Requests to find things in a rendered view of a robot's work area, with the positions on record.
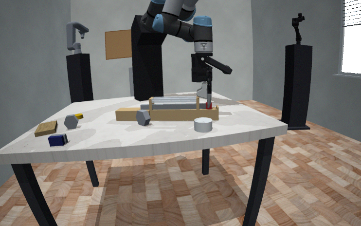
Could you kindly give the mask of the yellow disc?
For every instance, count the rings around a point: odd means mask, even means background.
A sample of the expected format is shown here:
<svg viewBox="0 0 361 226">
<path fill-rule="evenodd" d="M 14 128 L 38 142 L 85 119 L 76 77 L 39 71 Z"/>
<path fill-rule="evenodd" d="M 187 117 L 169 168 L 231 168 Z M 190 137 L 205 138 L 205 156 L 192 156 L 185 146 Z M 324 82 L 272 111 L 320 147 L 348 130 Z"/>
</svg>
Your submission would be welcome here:
<svg viewBox="0 0 361 226">
<path fill-rule="evenodd" d="M 82 118 L 83 118 L 83 114 L 82 114 L 82 113 L 75 114 L 75 116 L 76 116 L 78 119 L 82 119 Z"/>
</svg>

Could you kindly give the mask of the tan wooden block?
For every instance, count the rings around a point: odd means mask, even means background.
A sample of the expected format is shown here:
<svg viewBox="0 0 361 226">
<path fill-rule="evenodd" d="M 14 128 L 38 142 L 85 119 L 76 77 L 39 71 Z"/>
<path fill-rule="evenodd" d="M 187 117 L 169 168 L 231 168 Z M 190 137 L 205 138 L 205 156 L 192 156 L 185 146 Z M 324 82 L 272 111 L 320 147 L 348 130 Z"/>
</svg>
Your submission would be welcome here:
<svg viewBox="0 0 361 226">
<path fill-rule="evenodd" d="M 46 122 L 46 123 L 41 123 L 41 124 L 39 124 L 39 126 L 37 127 L 37 129 L 34 133 L 35 137 L 55 133 L 56 128 L 57 128 L 57 120 L 51 121 L 51 122 Z"/>
</svg>

